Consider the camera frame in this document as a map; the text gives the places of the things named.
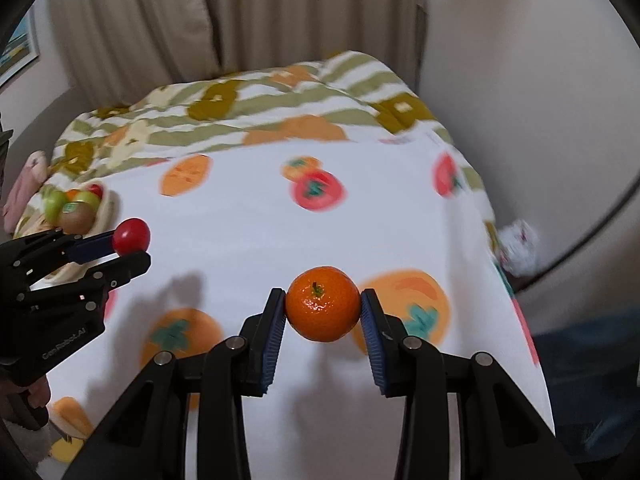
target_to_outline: painting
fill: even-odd
[[[0,57],[0,88],[37,57],[33,9],[30,9],[20,20]]]

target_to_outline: curtain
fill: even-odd
[[[95,107],[220,74],[205,0],[50,0],[68,72]]]
[[[285,66],[360,50],[415,87],[424,0],[207,0],[223,72]]]

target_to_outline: bed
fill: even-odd
[[[78,438],[54,444],[54,456],[81,446],[156,352],[206,351],[260,312],[272,287],[320,265],[375,288],[385,311],[441,351],[493,354],[553,428],[535,348],[492,253],[480,176],[378,60],[342,52],[82,114],[16,235],[48,227],[52,189],[95,180],[110,191],[111,227],[148,223],[152,267],[110,295],[104,334],[50,373],[50,411]],[[275,382],[244,414],[256,478],[393,476],[402,401],[380,396],[357,327],[331,344],[287,328]]]

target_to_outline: green apple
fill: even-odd
[[[100,198],[91,191],[81,191],[74,197],[74,202],[85,202],[94,208],[94,211],[98,211],[100,206]]]
[[[58,225],[58,216],[68,202],[66,194],[59,189],[52,189],[44,199],[44,218],[52,226]]]

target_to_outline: kiwi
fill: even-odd
[[[85,235],[93,227],[95,211],[86,202],[69,202],[62,207],[58,225],[68,235]]]

